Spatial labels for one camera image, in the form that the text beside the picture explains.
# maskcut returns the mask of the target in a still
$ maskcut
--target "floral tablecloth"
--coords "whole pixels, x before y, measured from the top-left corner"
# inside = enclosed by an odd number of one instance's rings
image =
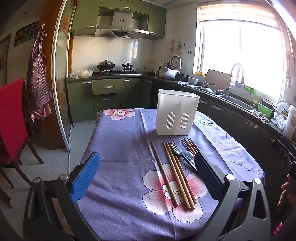
[[[77,206],[104,241],[180,240],[198,233],[218,202],[203,181],[180,159],[197,200],[186,210],[162,142],[180,149],[184,136],[159,136],[156,109],[111,109],[98,113],[94,133],[82,157],[96,151],[101,166]],[[229,134],[206,115],[196,112],[191,137],[211,163],[238,180],[251,181],[264,174],[257,162]],[[173,207],[153,151],[153,141],[179,202]]]

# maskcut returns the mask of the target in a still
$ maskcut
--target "roller blind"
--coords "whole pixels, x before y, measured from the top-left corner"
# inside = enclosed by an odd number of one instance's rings
[[[241,20],[260,23],[280,29],[272,9],[250,4],[215,4],[199,7],[198,20]]]

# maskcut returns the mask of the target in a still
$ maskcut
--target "pink flower print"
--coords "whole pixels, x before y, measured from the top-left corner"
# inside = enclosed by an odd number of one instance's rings
[[[203,212],[199,201],[197,200],[194,210],[187,210],[175,177],[171,171],[170,164],[164,164],[163,168],[168,176],[179,206],[175,207],[173,205],[168,192],[168,187],[164,182],[161,172],[149,171],[145,174],[145,176],[143,176],[143,181],[144,185],[153,191],[150,191],[143,196],[146,208],[155,214],[166,214],[172,211],[175,218],[183,223],[193,223],[195,220],[200,219]],[[195,198],[200,198],[207,194],[205,184],[196,173],[189,174],[187,176],[187,180]]]
[[[103,114],[110,115],[112,120],[123,120],[126,116],[132,117],[135,116],[133,109],[110,109],[104,110]]]

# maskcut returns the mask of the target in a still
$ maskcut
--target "metal bolt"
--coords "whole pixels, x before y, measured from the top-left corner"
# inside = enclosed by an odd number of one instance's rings
[[[232,175],[232,174],[227,174],[227,175],[226,175],[226,178],[227,178],[228,180],[230,180],[230,181],[233,181],[233,180],[234,180],[234,175]]]
[[[39,182],[40,182],[40,178],[39,178],[39,177],[34,178],[34,179],[33,179],[33,182],[34,182],[34,183],[39,183]]]
[[[260,178],[257,178],[257,177],[256,177],[256,178],[254,179],[254,182],[256,182],[257,184],[260,184],[260,183],[261,183],[261,180],[260,180]]]
[[[59,178],[60,178],[61,180],[67,180],[68,177],[69,177],[69,176],[68,176],[68,174],[66,174],[66,173],[65,173],[65,174],[62,174],[62,175],[59,176]]]

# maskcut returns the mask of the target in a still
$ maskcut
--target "chair leg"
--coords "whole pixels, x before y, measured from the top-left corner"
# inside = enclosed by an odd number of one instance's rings
[[[12,182],[9,180],[8,176],[6,176],[5,172],[0,168],[0,174],[5,178],[5,180],[10,184],[11,188],[14,189],[14,185]]]
[[[32,145],[32,143],[31,143],[31,141],[30,141],[29,138],[27,138],[27,143],[28,143],[28,146],[29,146],[30,150],[33,152],[34,156],[37,158],[37,160],[40,162],[40,164],[44,164],[43,160],[41,159],[41,157],[36,152],[36,150],[33,147],[33,145]]]
[[[9,207],[12,208],[10,205],[10,197],[4,192],[4,190],[0,187],[0,199]]]
[[[14,160],[11,162],[12,166],[16,169],[16,171],[20,174],[20,176],[31,186],[32,182],[30,179],[23,173],[23,171],[20,169],[20,167],[17,164],[17,160]]]

